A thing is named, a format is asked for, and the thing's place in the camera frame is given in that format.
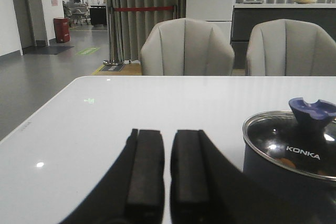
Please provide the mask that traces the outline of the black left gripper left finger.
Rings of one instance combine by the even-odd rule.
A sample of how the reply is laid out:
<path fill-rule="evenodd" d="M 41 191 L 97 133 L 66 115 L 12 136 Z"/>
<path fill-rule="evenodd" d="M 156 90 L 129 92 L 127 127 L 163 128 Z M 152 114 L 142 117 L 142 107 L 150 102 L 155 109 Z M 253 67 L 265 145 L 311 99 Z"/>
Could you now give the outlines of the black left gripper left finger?
<path fill-rule="evenodd" d="M 161 223 L 163 172 L 161 133 L 133 129 L 113 165 L 63 223 Z"/>

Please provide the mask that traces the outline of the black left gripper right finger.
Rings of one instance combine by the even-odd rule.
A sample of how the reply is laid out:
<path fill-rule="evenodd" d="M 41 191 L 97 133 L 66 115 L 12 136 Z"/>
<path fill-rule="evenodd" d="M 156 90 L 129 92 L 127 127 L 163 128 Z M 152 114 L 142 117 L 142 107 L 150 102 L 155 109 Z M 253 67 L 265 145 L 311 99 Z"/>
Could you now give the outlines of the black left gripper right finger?
<path fill-rule="evenodd" d="M 177 131 L 171 178 L 173 223 L 262 222 L 254 184 L 203 131 Z"/>

